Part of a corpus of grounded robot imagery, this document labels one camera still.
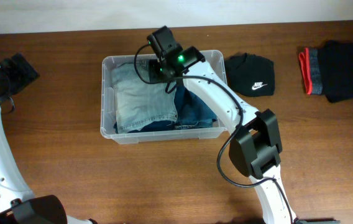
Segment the light blue jeans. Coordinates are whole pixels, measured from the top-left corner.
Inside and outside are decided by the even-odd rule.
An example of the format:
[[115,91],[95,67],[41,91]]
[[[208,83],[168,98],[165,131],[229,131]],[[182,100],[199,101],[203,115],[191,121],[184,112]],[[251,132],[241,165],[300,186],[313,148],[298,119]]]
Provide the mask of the light blue jeans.
[[119,134],[142,129],[154,121],[177,121],[175,92],[167,93],[166,84],[149,85],[149,61],[137,65],[122,63],[111,72],[116,92],[116,123]]

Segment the dark blue jeans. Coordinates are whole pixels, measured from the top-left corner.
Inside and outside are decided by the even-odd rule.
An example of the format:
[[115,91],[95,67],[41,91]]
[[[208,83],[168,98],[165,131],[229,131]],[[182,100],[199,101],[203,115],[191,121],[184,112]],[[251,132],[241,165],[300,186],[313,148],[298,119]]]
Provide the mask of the dark blue jeans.
[[176,88],[174,103],[177,111],[175,129],[212,128],[217,121],[213,111],[194,93],[184,86]]

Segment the dark blue teal cloth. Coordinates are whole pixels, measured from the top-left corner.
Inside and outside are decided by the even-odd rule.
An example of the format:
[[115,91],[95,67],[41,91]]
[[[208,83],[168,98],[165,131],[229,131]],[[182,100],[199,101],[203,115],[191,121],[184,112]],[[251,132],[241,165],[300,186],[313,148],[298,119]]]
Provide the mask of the dark blue teal cloth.
[[154,121],[142,129],[135,129],[129,131],[129,133],[144,133],[144,132],[156,132],[156,131],[172,131],[174,130],[175,122],[173,121]]

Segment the black shorts red waistband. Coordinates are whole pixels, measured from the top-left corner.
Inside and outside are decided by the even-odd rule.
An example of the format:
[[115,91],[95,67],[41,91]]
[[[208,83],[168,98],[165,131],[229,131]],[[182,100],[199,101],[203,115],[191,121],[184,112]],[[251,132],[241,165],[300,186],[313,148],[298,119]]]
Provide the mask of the black shorts red waistband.
[[331,103],[353,99],[353,42],[305,47],[298,60],[307,95],[324,95]]

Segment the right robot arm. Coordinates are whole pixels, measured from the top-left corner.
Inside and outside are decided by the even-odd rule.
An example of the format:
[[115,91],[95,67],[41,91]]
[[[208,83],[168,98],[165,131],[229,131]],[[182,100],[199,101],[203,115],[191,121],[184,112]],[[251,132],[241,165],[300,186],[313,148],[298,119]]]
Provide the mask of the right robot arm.
[[236,187],[255,189],[265,223],[296,223],[282,183],[282,142],[275,114],[260,112],[237,96],[196,48],[151,48],[160,64],[154,82],[181,83],[227,128],[230,136],[216,161],[220,175]]

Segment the clear plastic storage container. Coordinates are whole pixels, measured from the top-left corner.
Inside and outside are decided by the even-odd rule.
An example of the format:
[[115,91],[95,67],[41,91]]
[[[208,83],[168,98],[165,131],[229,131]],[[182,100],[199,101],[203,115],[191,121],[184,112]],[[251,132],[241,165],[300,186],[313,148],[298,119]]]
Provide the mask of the clear plastic storage container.
[[211,128],[118,134],[114,128],[117,100],[112,84],[111,72],[118,65],[132,63],[133,61],[133,55],[118,55],[108,56],[102,62],[100,133],[104,138],[112,139],[118,144],[137,144],[140,142],[176,139],[214,139],[227,130],[222,121],[217,119]]

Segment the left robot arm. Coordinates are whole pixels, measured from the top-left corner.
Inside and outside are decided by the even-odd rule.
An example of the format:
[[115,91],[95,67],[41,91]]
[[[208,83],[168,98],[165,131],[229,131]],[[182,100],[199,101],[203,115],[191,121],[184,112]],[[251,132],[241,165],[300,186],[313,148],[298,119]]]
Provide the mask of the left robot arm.
[[9,147],[1,117],[1,103],[39,77],[22,54],[0,62],[0,223],[80,223],[66,214],[54,195],[36,197],[22,177]]

